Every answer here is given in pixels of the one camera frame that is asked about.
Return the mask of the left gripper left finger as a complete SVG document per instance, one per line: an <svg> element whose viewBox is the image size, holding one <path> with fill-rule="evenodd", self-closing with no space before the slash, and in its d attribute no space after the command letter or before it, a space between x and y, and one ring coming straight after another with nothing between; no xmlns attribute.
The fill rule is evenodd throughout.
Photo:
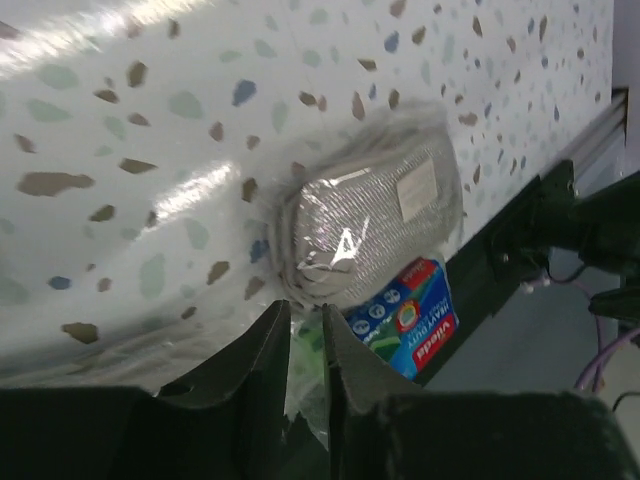
<svg viewBox="0 0 640 480"><path fill-rule="evenodd" d="M284 300L157 394L137 387L1 393L5 479L272 479L291 311Z"/></svg>

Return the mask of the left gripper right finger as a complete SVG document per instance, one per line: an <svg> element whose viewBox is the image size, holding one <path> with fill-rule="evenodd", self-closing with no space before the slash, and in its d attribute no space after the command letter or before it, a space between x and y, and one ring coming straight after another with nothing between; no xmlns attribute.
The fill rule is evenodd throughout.
<svg viewBox="0 0 640 480"><path fill-rule="evenodd" d="M333 479L636 479L609 408L570 392L429 392L322 308Z"/></svg>

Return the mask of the blue green colourful sponge pack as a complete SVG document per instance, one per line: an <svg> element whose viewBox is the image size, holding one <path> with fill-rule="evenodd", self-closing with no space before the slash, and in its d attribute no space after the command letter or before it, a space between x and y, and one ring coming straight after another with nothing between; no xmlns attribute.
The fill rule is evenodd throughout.
<svg viewBox="0 0 640 480"><path fill-rule="evenodd" d="M459 327L444 260L419 257L372 298L343 310L350 331L414 380Z"/></svg>

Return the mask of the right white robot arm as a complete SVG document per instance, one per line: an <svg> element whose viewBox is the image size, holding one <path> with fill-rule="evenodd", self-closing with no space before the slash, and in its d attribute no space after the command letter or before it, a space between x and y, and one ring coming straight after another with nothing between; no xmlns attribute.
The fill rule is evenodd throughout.
<svg viewBox="0 0 640 480"><path fill-rule="evenodd" d="M620 277L620 287L591 298L591 313L639 323L637 172L587 197L554 204L543 242L577 253L587 267Z"/></svg>

